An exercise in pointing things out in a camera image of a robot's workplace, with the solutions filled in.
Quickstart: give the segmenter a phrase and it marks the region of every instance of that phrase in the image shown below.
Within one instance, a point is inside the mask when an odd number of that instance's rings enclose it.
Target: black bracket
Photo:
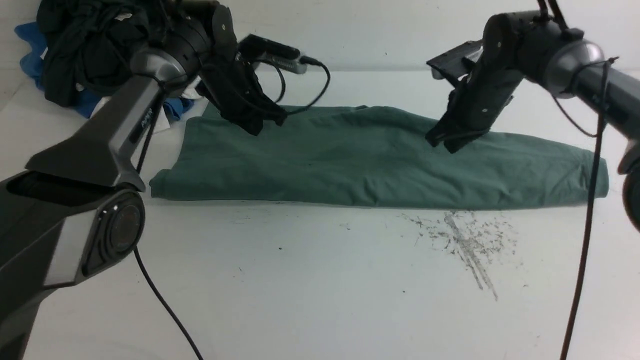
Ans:
[[[470,73],[482,55],[482,44],[482,40],[468,41],[427,61],[433,78],[446,79],[454,88],[458,87],[458,79]]]

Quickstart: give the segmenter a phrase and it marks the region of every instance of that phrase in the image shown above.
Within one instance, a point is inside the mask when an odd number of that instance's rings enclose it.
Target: pile of clothes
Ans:
[[[31,46],[20,67],[45,98],[90,118],[131,76],[129,61],[142,46],[162,39],[166,19],[157,0],[42,0],[36,22],[16,34]],[[179,120],[200,98],[192,84],[164,104]]]

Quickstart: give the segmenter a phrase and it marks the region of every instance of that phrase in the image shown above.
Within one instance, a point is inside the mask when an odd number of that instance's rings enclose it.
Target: white wall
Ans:
[[[495,13],[537,8],[535,0],[223,0],[236,33],[300,47],[333,70],[416,70],[482,36]],[[570,26],[586,31],[619,69],[640,69],[640,2],[560,0]],[[32,19],[38,0],[2,0],[1,17]]]

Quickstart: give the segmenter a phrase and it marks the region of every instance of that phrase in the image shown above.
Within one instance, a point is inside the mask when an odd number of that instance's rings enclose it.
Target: cable connector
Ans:
[[[309,56],[303,55],[300,57],[300,63],[301,64],[309,64],[309,65],[313,65],[313,66],[322,66],[322,63],[314,58],[311,58]]]

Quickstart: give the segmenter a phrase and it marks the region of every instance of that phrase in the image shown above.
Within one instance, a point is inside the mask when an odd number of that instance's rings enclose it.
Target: scratch mark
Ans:
[[[491,289],[495,300],[498,301],[498,293],[495,291],[495,288],[493,287],[493,283],[491,282],[489,275],[487,274],[486,270],[480,263],[480,260],[476,256],[476,253],[474,252],[474,249],[478,248],[477,241],[475,241],[475,239],[468,239],[468,238],[465,239],[465,237],[462,235],[462,232],[456,225],[456,222],[453,220],[453,215],[454,215],[453,212],[446,214],[444,216],[444,222],[451,228],[451,231],[453,232],[453,235],[454,235],[453,240],[458,244],[458,247],[460,248],[460,252],[464,253],[467,267],[470,268],[471,272],[474,274],[474,278],[478,283],[478,287],[480,289],[483,289],[482,283],[480,282],[480,278],[482,278],[483,282],[487,285],[487,287]]]

